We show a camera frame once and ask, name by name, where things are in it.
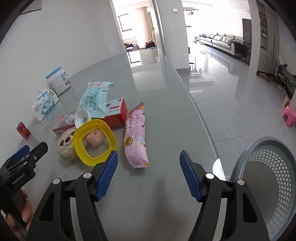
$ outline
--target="pink snack package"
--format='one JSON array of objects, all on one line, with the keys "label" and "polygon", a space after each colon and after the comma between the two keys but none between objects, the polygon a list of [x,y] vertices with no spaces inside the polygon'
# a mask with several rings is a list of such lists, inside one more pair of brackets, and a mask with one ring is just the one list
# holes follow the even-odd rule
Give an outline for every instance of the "pink snack package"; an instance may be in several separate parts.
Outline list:
[{"label": "pink snack package", "polygon": [[144,104],[140,103],[134,108],[126,120],[126,135],[124,137],[124,149],[128,162],[132,167],[148,167],[145,144],[145,116]]}]

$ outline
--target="beige curtain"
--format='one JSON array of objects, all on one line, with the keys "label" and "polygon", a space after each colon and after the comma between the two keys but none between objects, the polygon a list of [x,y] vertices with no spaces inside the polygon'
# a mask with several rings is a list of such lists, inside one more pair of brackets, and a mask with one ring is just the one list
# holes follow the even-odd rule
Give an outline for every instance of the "beige curtain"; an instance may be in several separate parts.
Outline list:
[{"label": "beige curtain", "polygon": [[144,16],[145,16],[146,32],[147,32],[148,39],[154,40],[152,37],[153,25],[152,25],[152,19],[151,19],[150,12],[147,12],[147,7],[143,7],[143,12],[144,12]]}]

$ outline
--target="hand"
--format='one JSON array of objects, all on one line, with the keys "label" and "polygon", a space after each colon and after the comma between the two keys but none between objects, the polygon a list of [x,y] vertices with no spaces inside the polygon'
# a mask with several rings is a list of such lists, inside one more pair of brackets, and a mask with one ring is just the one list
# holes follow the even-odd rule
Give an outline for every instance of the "hand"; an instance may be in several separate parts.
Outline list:
[{"label": "hand", "polygon": [[[24,222],[27,223],[26,230],[28,231],[34,213],[32,212],[31,203],[27,200],[28,199],[28,194],[27,194],[27,192],[25,190],[22,190],[22,197],[23,197],[24,202],[25,202],[24,208],[23,208],[23,211],[22,211],[22,219],[24,220]],[[14,220],[13,216],[11,214],[8,214],[5,217],[5,220],[6,220],[7,224],[8,224],[8,226],[14,232],[15,236],[17,236],[19,240],[25,241],[26,240],[25,237],[16,228],[15,220]]]}]

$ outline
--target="bed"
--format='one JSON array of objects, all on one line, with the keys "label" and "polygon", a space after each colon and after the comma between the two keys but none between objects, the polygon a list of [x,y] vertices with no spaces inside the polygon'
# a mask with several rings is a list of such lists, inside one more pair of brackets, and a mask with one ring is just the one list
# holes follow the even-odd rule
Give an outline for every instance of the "bed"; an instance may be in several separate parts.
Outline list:
[{"label": "bed", "polygon": [[136,43],[125,43],[128,47],[126,48],[126,52],[139,50],[139,46]]}]

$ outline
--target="pink plastic stool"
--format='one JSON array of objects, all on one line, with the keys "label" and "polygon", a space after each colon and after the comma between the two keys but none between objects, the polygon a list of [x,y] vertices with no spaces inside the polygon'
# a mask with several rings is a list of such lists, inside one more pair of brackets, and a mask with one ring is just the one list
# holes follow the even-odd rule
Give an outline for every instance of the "pink plastic stool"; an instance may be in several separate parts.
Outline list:
[{"label": "pink plastic stool", "polygon": [[296,121],[296,113],[293,111],[293,109],[289,105],[284,109],[283,113],[281,114],[281,116],[284,116],[284,115],[287,116],[286,125],[292,126]]}]

